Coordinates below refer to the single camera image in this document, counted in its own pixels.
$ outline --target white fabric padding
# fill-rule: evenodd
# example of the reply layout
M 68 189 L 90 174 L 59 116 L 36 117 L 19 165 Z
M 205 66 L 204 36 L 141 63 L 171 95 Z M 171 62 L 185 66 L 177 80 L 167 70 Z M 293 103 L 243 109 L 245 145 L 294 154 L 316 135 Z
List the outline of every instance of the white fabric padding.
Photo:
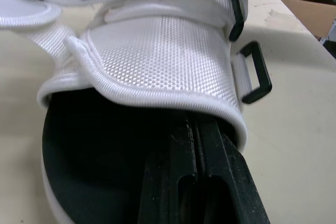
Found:
M 90 83 L 116 103 L 213 114 L 246 142 L 223 31 L 177 17 L 106 24 L 67 39 Z

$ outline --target black d-ring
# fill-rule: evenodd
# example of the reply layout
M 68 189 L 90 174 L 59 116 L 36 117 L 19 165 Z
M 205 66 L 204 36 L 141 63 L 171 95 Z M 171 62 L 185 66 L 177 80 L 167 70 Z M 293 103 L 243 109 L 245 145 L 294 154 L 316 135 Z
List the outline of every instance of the black d-ring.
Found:
M 243 13 L 241 12 L 242 9 L 240 7 L 239 0 L 231 0 L 231 2 L 236 22 L 231 30 L 229 40 L 235 42 L 240 37 L 244 29 L 244 16 Z
M 242 99 L 242 102 L 245 104 L 254 103 L 265 95 L 267 95 L 272 90 L 272 82 L 269 77 L 263 53 L 261 52 L 260 44 L 256 41 L 252 41 L 247 44 L 240 53 L 245 57 L 248 57 L 252 54 L 254 66 L 256 68 L 259 87 L 253 90 L 251 93 L 245 95 Z

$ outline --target cardboard box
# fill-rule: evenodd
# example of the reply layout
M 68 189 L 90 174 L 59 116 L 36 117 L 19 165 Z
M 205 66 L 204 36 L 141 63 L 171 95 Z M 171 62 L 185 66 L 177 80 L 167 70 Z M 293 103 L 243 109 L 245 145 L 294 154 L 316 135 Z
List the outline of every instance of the cardboard box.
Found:
M 336 18 L 333 0 L 281 0 L 316 37 L 326 38 Z

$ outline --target black plastic support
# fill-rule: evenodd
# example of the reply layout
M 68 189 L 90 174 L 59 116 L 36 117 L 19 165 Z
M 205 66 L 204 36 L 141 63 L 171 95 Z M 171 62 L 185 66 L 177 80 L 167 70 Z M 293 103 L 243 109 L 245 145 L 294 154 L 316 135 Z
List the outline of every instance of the black plastic support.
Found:
M 243 32 L 244 29 L 244 16 L 241 12 L 242 9 L 240 7 L 239 0 L 231 0 L 233 13 L 235 15 L 236 22 L 231 30 L 229 40 L 235 42 Z
M 259 80 L 259 87 L 254 89 L 251 93 L 245 95 L 242 99 L 243 103 L 251 104 L 260 100 L 272 90 L 272 82 L 267 71 L 260 44 L 258 42 L 250 42 L 240 51 L 240 53 L 245 57 L 248 57 L 252 54 L 254 66 L 256 68 Z
M 158 140 L 144 172 L 138 224 L 270 223 L 243 156 L 217 120 L 190 113 Z

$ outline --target beige table surface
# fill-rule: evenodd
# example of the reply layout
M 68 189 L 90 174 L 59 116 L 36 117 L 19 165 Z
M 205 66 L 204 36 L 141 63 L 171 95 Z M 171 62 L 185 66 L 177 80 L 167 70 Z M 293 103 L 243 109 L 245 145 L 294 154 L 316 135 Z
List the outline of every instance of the beige table surface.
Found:
M 67 9 L 62 20 L 82 31 L 96 10 Z M 336 223 L 336 60 L 280 0 L 249 1 L 233 51 L 251 40 L 274 89 L 245 107 L 244 156 L 270 221 Z M 41 49 L 0 32 L 0 224 L 55 224 L 40 168 L 46 111 L 35 102 L 52 71 Z

